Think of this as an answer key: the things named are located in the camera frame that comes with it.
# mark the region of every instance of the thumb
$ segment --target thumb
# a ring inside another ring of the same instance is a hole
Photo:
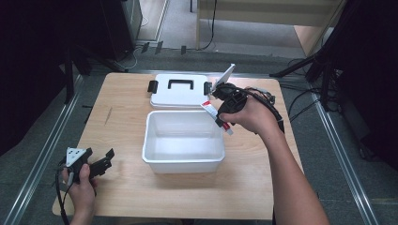
[[[223,120],[223,122],[227,123],[236,123],[237,124],[237,114],[236,113],[221,113],[219,115],[220,119]]]
[[[90,167],[88,164],[84,164],[80,169],[79,178],[80,182],[88,182],[88,176],[90,175]]]

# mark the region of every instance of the white container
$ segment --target white container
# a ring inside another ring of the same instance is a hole
[[[205,111],[154,111],[143,160],[155,173],[212,173],[225,157],[222,130]]]

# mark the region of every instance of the light wood tabletop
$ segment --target light wood tabletop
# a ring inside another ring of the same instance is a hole
[[[99,181],[96,215],[138,218],[272,219],[273,195],[267,149],[240,125],[224,134],[225,159],[214,173],[153,173],[142,160],[146,117],[154,111],[147,93],[156,75],[108,74],[77,147],[93,149],[95,162],[111,149],[113,166]],[[287,142],[301,167],[281,88],[272,79],[231,77],[237,87],[266,88],[276,97]],[[218,109],[222,102],[212,99]],[[67,198],[67,214],[73,205]],[[58,201],[53,212],[59,215]]]

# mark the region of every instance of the red and white packet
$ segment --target red and white packet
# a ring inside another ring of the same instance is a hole
[[[214,106],[211,105],[210,101],[205,101],[204,103],[201,104],[202,108],[208,112],[211,117],[216,121],[217,119],[217,110],[214,108]],[[232,131],[231,127],[228,125],[228,123],[224,122],[222,124],[222,129],[229,135],[232,135],[234,132]]]

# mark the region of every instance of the box lid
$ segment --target box lid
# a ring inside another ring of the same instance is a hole
[[[202,109],[209,97],[205,91],[207,76],[191,74],[158,74],[156,92],[150,103],[158,109]]]

